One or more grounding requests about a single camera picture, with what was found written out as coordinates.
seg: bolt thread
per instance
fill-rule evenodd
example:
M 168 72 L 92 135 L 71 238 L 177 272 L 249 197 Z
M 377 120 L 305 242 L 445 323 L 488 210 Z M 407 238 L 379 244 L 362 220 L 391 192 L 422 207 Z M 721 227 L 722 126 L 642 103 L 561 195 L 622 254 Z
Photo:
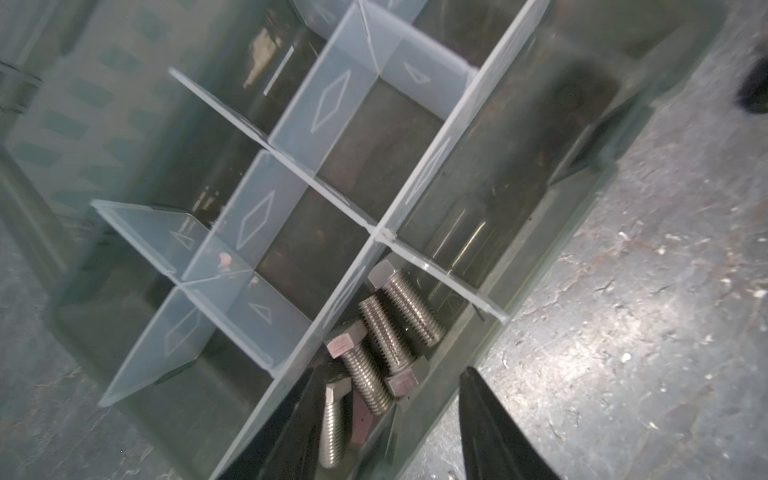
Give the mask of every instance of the bolt thread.
M 347 353 L 341 355 L 346 369 L 352 376 L 362 399 L 373 415 L 382 415 L 392 406 L 394 399 L 376 370 L 376 364 L 368 350 L 362 345 L 356 345 Z
M 419 334 L 424 345 L 437 345 L 445 335 L 445 327 L 437 321 L 432 309 L 422 300 L 402 271 L 395 272 L 382 289 L 406 318 L 406 322 Z
M 400 338 L 379 299 L 375 295 L 369 296 L 360 302 L 360 311 L 368 331 L 384 354 L 389 373 L 401 372 L 411 365 L 415 358 Z
M 341 402 L 326 403 L 320 429 L 319 461 L 324 468 L 335 468 L 344 456 L 344 418 Z

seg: scratched metal surface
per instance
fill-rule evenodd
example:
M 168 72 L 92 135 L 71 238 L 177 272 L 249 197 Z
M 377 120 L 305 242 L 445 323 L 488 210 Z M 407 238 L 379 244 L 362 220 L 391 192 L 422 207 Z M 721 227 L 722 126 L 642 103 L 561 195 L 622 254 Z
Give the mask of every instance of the scratched metal surface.
M 768 116 L 733 103 L 768 3 L 728 4 L 712 52 L 480 365 L 562 478 L 768 472 Z M 454 401 L 404 478 L 464 477 Z

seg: black object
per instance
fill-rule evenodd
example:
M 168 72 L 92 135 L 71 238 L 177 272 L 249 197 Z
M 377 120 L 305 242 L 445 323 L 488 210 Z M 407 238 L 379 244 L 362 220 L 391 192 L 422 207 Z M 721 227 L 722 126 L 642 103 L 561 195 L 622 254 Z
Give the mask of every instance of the black object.
M 472 367 L 459 379 L 458 422 L 467 480 L 559 480 Z
M 304 372 L 219 480 L 313 480 L 325 405 L 321 368 Z
M 768 113 L 768 57 L 758 61 L 747 75 L 737 100 L 750 113 Z

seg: storage compartment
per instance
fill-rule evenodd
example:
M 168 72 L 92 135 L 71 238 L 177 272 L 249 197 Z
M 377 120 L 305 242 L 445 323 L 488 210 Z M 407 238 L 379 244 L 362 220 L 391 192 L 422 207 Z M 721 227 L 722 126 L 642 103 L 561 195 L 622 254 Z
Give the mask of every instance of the storage compartment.
M 395 478 L 611 179 L 650 101 L 712 37 L 721 17 L 707 5 L 261 5 L 216 64 L 229 74 L 168 65 L 194 96 L 183 134 L 124 196 L 92 202 L 108 227 L 51 324 L 110 383 L 103 405 L 133 412 L 185 478 L 213 478 L 395 252 L 448 333 L 417 347 L 425 383 L 343 468 L 319 473 Z M 115 310 L 124 324 L 110 329 Z

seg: hex bolt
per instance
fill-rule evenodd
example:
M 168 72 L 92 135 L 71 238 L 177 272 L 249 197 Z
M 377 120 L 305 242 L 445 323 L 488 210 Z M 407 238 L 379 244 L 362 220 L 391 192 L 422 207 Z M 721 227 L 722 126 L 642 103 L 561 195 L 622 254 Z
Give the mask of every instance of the hex bolt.
M 378 416 L 392 407 L 394 399 L 384 386 L 371 353 L 362 345 L 367 333 L 365 324 L 358 319 L 333 330 L 326 347 L 333 358 L 341 357 L 368 410 Z
M 384 290 L 424 345 L 435 346 L 445 335 L 445 327 L 400 270 L 404 264 L 402 258 L 391 253 L 373 267 L 368 281 L 374 291 Z
M 376 295 L 360 302 L 360 310 L 389 367 L 386 383 L 392 395 L 400 398 L 424 383 L 429 374 L 429 362 L 424 356 L 414 357 Z
M 344 456 L 346 435 L 342 398 L 352 392 L 352 380 L 347 375 L 337 376 L 326 384 L 326 406 L 320 428 L 319 462 L 324 468 L 339 466 Z

